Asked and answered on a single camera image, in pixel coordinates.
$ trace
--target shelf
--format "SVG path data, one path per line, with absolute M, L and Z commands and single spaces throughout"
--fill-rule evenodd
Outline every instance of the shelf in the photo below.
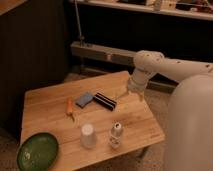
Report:
M 161 14 L 161 15 L 213 21 L 213 14 L 201 13 L 201 12 L 183 11 L 178 9 L 161 9 L 160 11 L 156 11 L 153 9 L 152 6 L 119 3 L 119 2 L 116 2 L 115 0 L 89 0 L 89 1 L 78 0 L 77 2 L 78 4 L 91 5 L 91 6 L 100 6 L 100 7 L 121 9 L 121 10 L 129 10 L 129 11 L 154 13 L 154 14 Z

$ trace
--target floor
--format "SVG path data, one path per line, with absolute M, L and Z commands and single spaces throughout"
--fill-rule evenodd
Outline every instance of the floor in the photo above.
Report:
M 88 75 L 79 75 L 70 73 L 65 82 L 85 79 Z M 145 91 L 145 100 L 150 109 L 157 118 L 164 131 L 167 128 L 168 102 L 170 94 L 147 89 Z M 81 171 L 162 171 L 163 154 L 165 143 L 154 144 L 148 148 L 145 156 L 140 158 L 141 151 L 135 151 L 111 160 L 107 160 L 96 165 L 81 169 Z M 16 171 L 16 155 L 18 151 L 18 142 L 10 136 L 0 135 L 0 170 Z

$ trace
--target wooden tabletop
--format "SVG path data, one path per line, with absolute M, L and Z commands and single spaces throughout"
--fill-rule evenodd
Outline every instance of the wooden tabletop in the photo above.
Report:
M 27 0 L 0 0 L 0 15 L 16 8 Z
M 85 92 L 100 92 L 114 99 L 125 90 L 128 78 L 128 72 L 123 71 L 28 91 L 21 142 L 38 132 L 52 133 L 59 142 L 59 155 L 51 170 L 71 171 L 164 140 L 164 133 L 146 101 L 141 102 L 132 93 L 118 99 L 114 111 L 91 102 L 83 109 L 74 105 L 74 123 L 66 116 L 68 98 L 76 100 Z M 115 122 L 123 125 L 124 132 L 121 146 L 113 150 L 108 140 Z M 80 129 L 85 123 L 93 124 L 97 135 L 97 144 L 90 150 L 80 144 Z

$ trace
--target metal rod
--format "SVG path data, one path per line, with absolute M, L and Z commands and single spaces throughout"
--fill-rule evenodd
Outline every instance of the metal rod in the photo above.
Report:
M 84 44 L 84 36 L 82 35 L 82 31 L 81 31 L 81 23 L 80 23 L 80 17 L 79 17 L 79 12 L 78 12 L 77 0 L 74 0 L 74 4 L 75 4 L 75 13 L 76 13 L 76 19 L 77 19 L 79 40 L 80 40 L 80 44 L 83 45 Z

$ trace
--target blue sponge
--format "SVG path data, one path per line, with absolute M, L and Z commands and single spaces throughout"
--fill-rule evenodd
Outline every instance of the blue sponge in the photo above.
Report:
M 79 99 L 76 100 L 76 105 L 84 108 L 89 102 L 93 100 L 93 95 L 91 93 L 86 92 Z

